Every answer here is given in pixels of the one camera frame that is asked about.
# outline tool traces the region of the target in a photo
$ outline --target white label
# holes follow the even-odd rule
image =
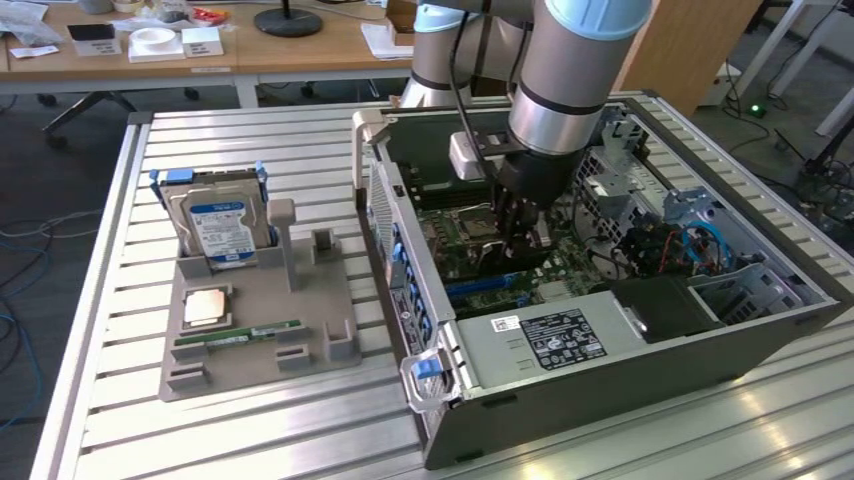
[[[275,328],[254,328],[251,330],[254,337],[263,337],[265,335],[271,335],[277,331]]]
[[[519,317],[517,315],[493,319],[493,329],[495,330],[495,333],[517,330],[518,328]]]
[[[11,48],[10,52],[15,55],[15,58],[30,58],[30,57],[40,57],[42,55],[47,55],[50,53],[59,52],[59,48],[54,45],[39,48]]]
[[[231,67],[197,67],[191,68],[190,71],[193,73],[229,73],[231,72]]]
[[[241,222],[246,215],[243,202],[194,205],[190,214],[205,255],[222,264],[245,263],[255,254],[255,242],[250,227]]]
[[[250,337],[246,335],[238,335],[237,337],[223,338],[222,340],[214,340],[213,342],[206,342],[206,346],[209,347],[219,347],[223,345],[231,345],[234,343],[246,343],[250,341]]]

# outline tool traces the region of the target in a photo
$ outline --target barcode sticker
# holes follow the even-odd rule
[[[495,330],[495,333],[517,330],[518,328],[519,317],[517,315],[493,319],[493,329]]]

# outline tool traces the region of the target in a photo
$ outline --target metal bracket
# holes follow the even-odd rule
[[[359,110],[353,114],[353,184],[362,189],[363,145],[377,145],[386,137],[389,122],[379,109]]]

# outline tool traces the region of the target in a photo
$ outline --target hard drive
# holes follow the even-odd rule
[[[150,178],[175,225],[182,254],[207,257],[214,270],[255,264],[257,250],[275,244],[263,166],[231,172],[182,169],[166,175],[153,170]]]

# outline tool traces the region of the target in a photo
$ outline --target white table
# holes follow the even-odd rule
[[[854,259],[662,101],[624,95],[854,291]],[[381,105],[163,113],[129,127],[31,478],[853,478],[852,315],[734,382],[471,463],[422,468],[353,202],[351,116]],[[664,145],[648,145],[674,185],[698,185]],[[257,160],[271,196],[297,202],[294,236],[329,227],[343,239],[366,358],[347,370],[163,403],[178,242],[146,172]]]

